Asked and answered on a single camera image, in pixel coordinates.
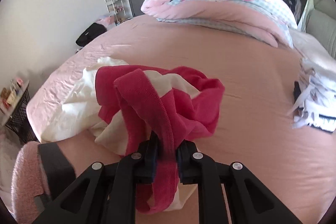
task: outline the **bed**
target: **bed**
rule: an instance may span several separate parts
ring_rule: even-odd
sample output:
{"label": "bed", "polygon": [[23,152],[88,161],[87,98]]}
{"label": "bed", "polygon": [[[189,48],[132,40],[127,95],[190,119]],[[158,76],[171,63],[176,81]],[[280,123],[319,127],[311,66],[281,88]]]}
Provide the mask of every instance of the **bed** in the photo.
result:
{"label": "bed", "polygon": [[[158,22],[143,15],[101,35],[53,72],[27,106],[36,136],[50,124],[83,69],[110,56],[128,64],[172,69],[195,68],[225,86],[214,136],[197,139],[198,149],[215,161],[242,162],[302,222],[316,224],[336,196],[336,137],[304,127],[292,129],[288,115],[301,55],[252,37],[202,26]],[[76,175],[92,162],[119,157],[95,143],[87,130],[58,141]],[[137,214],[137,223],[198,223],[197,193],[183,209]]]}

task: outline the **pile of clothes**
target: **pile of clothes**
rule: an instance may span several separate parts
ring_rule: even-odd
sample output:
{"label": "pile of clothes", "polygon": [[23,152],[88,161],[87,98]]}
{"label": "pile of clothes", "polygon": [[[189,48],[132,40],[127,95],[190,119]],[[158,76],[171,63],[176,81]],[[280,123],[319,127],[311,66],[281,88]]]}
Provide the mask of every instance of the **pile of clothes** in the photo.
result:
{"label": "pile of clothes", "polygon": [[294,128],[310,125],[333,133],[336,130],[336,73],[303,58],[294,88]]}

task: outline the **headboard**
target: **headboard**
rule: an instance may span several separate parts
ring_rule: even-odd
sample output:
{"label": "headboard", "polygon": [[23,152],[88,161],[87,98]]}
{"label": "headboard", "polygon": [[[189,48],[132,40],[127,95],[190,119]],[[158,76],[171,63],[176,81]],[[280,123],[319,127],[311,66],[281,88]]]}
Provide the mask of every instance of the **headboard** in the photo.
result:
{"label": "headboard", "polygon": [[336,59],[336,3],[334,0],[308,0],[302,31],[313,35]]}

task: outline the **black wire table base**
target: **black wire table base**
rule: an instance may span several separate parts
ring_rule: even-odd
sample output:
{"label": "black wire table base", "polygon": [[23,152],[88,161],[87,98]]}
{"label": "black wire table base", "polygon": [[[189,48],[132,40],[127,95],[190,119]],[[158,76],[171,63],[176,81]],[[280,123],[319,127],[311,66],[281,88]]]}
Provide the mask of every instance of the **black wire table base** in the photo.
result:
{"label": "black wire table base", "polygon": [[26,107],[29,100],[28,89],[26,89],[13,114],[6,123],[6,127],[14,131],[23,143],[38,141],[27,118]]}

